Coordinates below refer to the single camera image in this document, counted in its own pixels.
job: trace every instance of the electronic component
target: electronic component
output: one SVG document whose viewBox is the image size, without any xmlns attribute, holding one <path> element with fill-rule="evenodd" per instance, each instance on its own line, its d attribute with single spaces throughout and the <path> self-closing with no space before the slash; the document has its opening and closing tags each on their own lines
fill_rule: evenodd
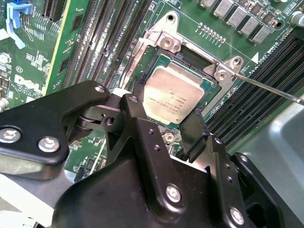
<svg viewBox="0 0 304 228">
<path fill-rule="evenodd" d="M 155 63 L 146 82 L 143 106 L 147 115 L 156 121 L 180 124 L 204 96 L 205 91 L 200 87 L 203 80 L 177 63 L 170 62 L 164 67 L 158 66 L 158 62 L 161 60 Z"/>
<path fill-rule="evenodd" d="M 103 159 L 101 160 L 101 166 L 100 166 L 100 169 L 104 168 L 104 167 L 105 167 L 105 165 L 106 165 L 106 158 L 103 158 Z"/>
<path fill-rule="evenodd" d="M 3 88 L 8 89 L 9 86 L 10 86 L 10 81 L 7 80 L 7 79 L 5 79 L 5 78 L 3 78 L 3 79 L 2 79 L 2 82 L 1 82 L 1 86 L 2 86 Z"/>
<path fill-rule="evenodd" d="M 274 14 L 272 12 L 268 12 L 266 16 L 263 18 L 262 22 L 265 24 L 269 24 L 269 22 L 274 18 Z"/>
<path fill-rule="evenodd" d="M 258 21 L 255 18 L 250 17 L 249 20 L 242 27 L 240 32 L 245 34 L 246 36 L 249 36 L 253 32 L 253 30 L 256 28 L 257 25 L 258 25 Z"/>
<path fill-rule="evenodd" d="M 271 30 L 266 26 L 263 26 L 252 38 L 251 40 L 261 44 L 265 38 L 270 34 Z"/>
<path fill-rule="evenodd" d="M 232 8 L 233 6 L 233 1 L 232 0 L 222 0 L 216 9 L 214 10 L 213 14 L 223 18 Z"/>
<path fill-rule="evenodd" d="M 243 8 L 238 7 L 236 9 L 236 11 L 234 11 L 234 13 L 227 20 L 227 24 L 236 28 L 240 24 L 240 22 L 243 20 L 245 15 L 246 15 L 246 11 Z"/>
<path fill-rule="evenodd" d="M 75 176 L 75 179 L 74 179 L 74 182 L 79 182 L 82 180 L 83 176 L 85 174 L 85 168 L 84 167 L 79 167 L 77 173 L 76 173 L 76 176 Z"/>
<path fill-rule="evenodd" d="M 304 26 L 304 13 L 301 11 L 294 12 L 291 15 L 291 22 L 300 27 Z"/>
<path fill-rule="evenodd" d="M 251 11 L 253 9 L 253 7 L 255 6 L 255 3 L 250 1 L 247 6 L 248 6 L 249 11 Z"/>
<path fill-rule="evenodd" d="M 200 5 L 202 7 L 210 8 L 214 2 L 215 2 L 215 0 L 201 0 Z"/>
<path fill-rule="evenodd" d="M 61 73 L 62 71 L 64 71 L 67 68 L 69 60 L 70 60 L 70 58 L 68 57 L 62 61 L 59 73 Z"/>
<path fill-rule="evenodd" d="M 91 158 L 89 158 L 89 159 L 87 160 L 86 167 L 87 167 L 88 169 L 91 169 L 91 168 L 93 167 L 93 164 L 94 164 L 94 160 L 91 159 Z"/>
<path fill-rule="evenodd" d="M 76 29 L 79 29 L 79 27 L 81 25 L 82 17 L 83 17 L 83 14 L 74 17 L 71 32 L 75 31 Z"/>
<path fill-rule="evenodd" d="M 239 0 L 238 4 L 242 7 L 244 7 L 244 6 L 246 6 L 247 2 L 248 2 L 248 0 Z"/>
<path fill-rule="evenodd" d="M 266 16 L 266 12 L 265 11 L 261 11 L 260 12 L 260 18 L 263 19 Z"/>
<path fill-rule="evenodd" d="M 61 19 L 66 0 L 44 0 L 42 16 L 56 22 Z"/>
<path fill-rule="evenodd" d="M 256 3 L 255 6 L 252 8 L 251 13 L 256 16 L 262 8 L 263 6 L 261 4 Z"/>
</svg>

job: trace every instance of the green circuit board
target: green circuit board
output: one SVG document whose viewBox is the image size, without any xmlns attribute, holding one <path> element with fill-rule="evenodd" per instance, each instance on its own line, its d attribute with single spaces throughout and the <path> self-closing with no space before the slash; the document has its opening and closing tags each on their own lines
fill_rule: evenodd
<svg viewBox="0 0 304 228">
<path fill-rule="evenodd" d="M 23 49 L 19 49 L 4 32 L 7 29 L 7 3 L 10 2 L 5 0 L 0 5 L 0 55 L 7 58 L 5 63 L 0 62 L 0 76 L 9 81 L 9 86 L 1 86 L 9 101 L 6 109 L 85 80 L 107 84 L 113 91 L 120 84 L 121 74 L 139 38 L 169 11 L 175 11 L 179 16 L 180 35 L 223 62 L 241 56 L 244 64 L 240 72 L 250 76 L 293 30 L 295 25 L 290 17 L 299 10 L 302 1 L 246 1 L 243 9 L 247 15 L 270 30 L 265 40 L 258 44 L 241 34 L 240 29 L 226 23 L 227 19 L 215 16 L 214 9 L 201 6 L 200 0 L 66 0 L 61 19 L 56 22 L 42 15 L 43 1 L 29 0 L 33 5 L 32 12 L 28 15 L 20 13 L 21 27 L 15 29 L 25 43 Z M 140 15 L 147 2 L 145 13 Z M 240 1 L 233 4 L 241 6 Z M 257 4 L 262 6 L 260 14 L 265 12 L 264 17 L 271 13 L 269 23 L 254 15 L 250 7 Z M 126 89 L 131 89 L 136 77 L 143 76 L 157 50 L 155 47 L 146 49 Z M 205 116 L 206 121 L 241 84 L 237 81 L 218 100 Z M 198 106 L 208 104 L 218 91 L 218 86 L 212 87 Z M 169 130 L 176 128 L 173 125 L 165 127 Z M 87 165 L 88 159 L 97 159 L 94 169 L 100 168 L 106 158 L 106 146 L 101 150 L 104 136 L 104 133 L 94 132 L 94 135 L 72 144 L 66 169 L 76 173 L 79 167 Z M 176 143 L 174 148 L 178 152 L 182 142 Z"/>
</svg>

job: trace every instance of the ram slot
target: ram slot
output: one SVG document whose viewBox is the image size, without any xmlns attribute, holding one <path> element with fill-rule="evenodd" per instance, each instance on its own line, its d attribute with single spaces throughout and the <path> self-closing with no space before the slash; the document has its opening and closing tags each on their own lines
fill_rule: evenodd
<svg viewBox="0 0 304 228">
<path fill-rule="evenodd" d="M 71 64 L 69 65 L 68 72 L 64 83 L 64 88 L 75 84 L 81 65 L 86 57 L 86 52 L 89 44 L 92 40 L 92 36 L 99 22 L 101 14 L 103 12 L 106 0 L 93 0 L 88 8 L 88 14 L 85 23 L 80 34 L 80 38 L 77 40 L 77 45 L 73 53 Z"/>
<path fill-rule="evenodd" d="M 137 31 L 142 24 L 146 13 L 149 10 L 150 4 L 152 0 L 149 0 L 147 3 L 144 3 L 143 1 L 140 2 L 140 6 L 138 7 L 138 10 L 136 12 L 136 17 L 133 18 L 132 22 L 130 23 L 130 27 L 127 30 L 127 33 L 125 34 L 124 40 L 122 40 L 121 45 L 118 47 L 118 50 L 116 52 L 116 55 L 113 59 L 116 59 L 111 67 L 111 70 L 108 70 L 105 75 L 105 81 L 104 85 L 109 88 L 118 72 L 118 69 L 120 65 L 122 64 L 128 50 L 130 49 L 130 46 L 136 37 Z"/>
<path fill-rule="evenodd" d="M 109 64 L 112 60 L 108 57 L 115 52 L 116 43 L 119 42 L 122 37 L 124 36 L 125 27 L 128 26 L 130 17 L 132 14 L 132 6 L 134 5 L 134 0 L 127 1 L 126 5 L 124 6 L 124 11 L 122 12 L 122 15 L 120 16 L 120 20 L 118 21 L 117 25 L 115 26 L 115 32 L 112 34 L 112 36 L 109 39 L 108 44 L 106 45 L 105 51 L 109 53 L 108 56 L 103 55 L 102 58 L 98 62 L 98 69 L 105 71 L 107 69 L 106 64 Z M 93 80 L 98 80 L 98 76 L 100 74 L 96 73 L 93 76 Z"/>
<path fill-rule="evenodd" d="M 91 47 L 87 51 L 85 62 L 83 62 L 81 66 L 81 71 L 77 78 L 76 83 L 83 82 L 85 80 L 85 77 L 88 75 L 88 71 L 92 63 L 93 54 L 95 52 L 96 44 L 98 41 L 100 41 L 100 38 L 106 29 L 107 23 L 110 20 L 111 15 L 114 14 L 114 12 L 112 13 L 114 4 L 115 4 L 115 0 L 109 0 L 107 2 L 107 6 L 105 7 L 105 10 L 102 13 L 102 18 L 98 23 L 98 27 L 96 32 L 94 33 L 94 38 L 92 40 Z"/>
<path fill-rule="evenodd" d="M 108 43 L 109 37 L 113 34 L 113 31 L 116 30 L 118 21 L 121 19 L 121 17 L 123 17 L 121 16 L 121 13 L 125 9 L 125 4 L 125 0 L 120 1 L 118 9 L 112 12 L 109 22 L 107 23 L 107 26 L 109 26 L 106 30 L 106 34 L 102 33 L 105 30 L 102 28 L 98 37 L 96 36 L 97 39 L 95 43 L 93 42 L 95 48 L 91 49 L 88 54 L 87 61 L 89 65 L 83 71 L 83 75 L 81 76 L 82 78 L 86 76 L 88 80 L 93 80 L 93 75 L 98 67 L 98 63 L 100 62 L 100 59 L 105 55 L 105 46 Z"/>
</svg>

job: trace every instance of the screw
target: screw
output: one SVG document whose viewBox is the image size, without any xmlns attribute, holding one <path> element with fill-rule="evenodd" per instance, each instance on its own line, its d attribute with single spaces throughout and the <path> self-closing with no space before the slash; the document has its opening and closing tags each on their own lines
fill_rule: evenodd
<svg viewBox="0 0 304 228">
<path fill-rule="evenodd" d="M 54 137 L 44 137 L 38 142 L 38 147 L 43 152 L 53 153 L 58 151 L 60 144 Z"/>
<path fill-rule="evenodd" d="M 244 224 L 244 218 L 241 214 L 241 212 L 238 211 L 238 209 L 236 208 L 230 208 L 230 214 L 233 218 L 233 220 L 239 224 L 239 225 L 243 225 Z"/>
<path fill-rule="evenodd" d="M 247 157 L 245 157 L 244 155 L 241 155 L 241 159 L 243 160 L 243 162 L 247 162 L 248 161 Z"/>
<path fill-rule="evenodd" d="M 105 92 L 105 89 L 103 89 L 101 86 L 96 86 L 95 90 L 98 91 L 98 92 L 100 92 L 100 93 L 104 93 Z"/>
<path fill-rule="evenodd" d="M 135 96 L 130 96 L 129 99 L 135 103 L 138 102 L 137 98 Z"/>
<path fill-rule="evenodd" d="M 0 130 L 0 143 L 15 143 L 21 138 L 21 133 L 14 128 Z"/>
<path fill-rule="evenodd" d="M 180 191 L 176 187 L 174 187 L 173 185 L 168 185 L 167 186 L 166 194 L 167 194 L 168 198 L 174 203 L 177 203 L 181 200 Z"/>
<path fill-rule="evenodd" d="M 218 138 L 214 138 L 214 140 L 215 140 L 218 144 L 222 144 L 222 141 L 219 140 Z"/>
</svg>

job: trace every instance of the black plastic bracket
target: black plastic bracket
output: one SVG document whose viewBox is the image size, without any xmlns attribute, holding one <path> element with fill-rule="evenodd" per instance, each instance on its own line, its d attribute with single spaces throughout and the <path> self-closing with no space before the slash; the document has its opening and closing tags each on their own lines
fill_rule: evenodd
<svg viewBox="0 0 304 228">
<path fill-rule="evenodd" d="M 124 95 L 120 107 L 125 127 L 117 140 L 107 134 L 107 164 L 135 151 L 150 209 L 160 220 L 175 221 L 186 209 L 186 197 L 158 126 L 148 120 L 141 101 L 134 95 Z M 180 201 L 168 198 L 169 185 L 179 191 Z"/>
<path fill-rule="evenodd" d="M 67 138 L 80 113 L 105 104 L 109 96 L 105 87 L 87 81 L 1 113 L 0 128 L 14 128 L 21 138 L 0 143 L 0 173 L 39 180 L 57 176 L 68 157 Z M 56 138 L 59 149 L 41 151 L 38 142 L 44 137 Z"/>
<path fill-rule="evenodd" d="M 180 133 L 184 157 L 209 174 L 213 223 L 223 228 L 249 227 L 235 166 L 227 157 L 224 143 L 210 135 L 200 110 L 193 110 L 180 124 Z"/>
</svg>

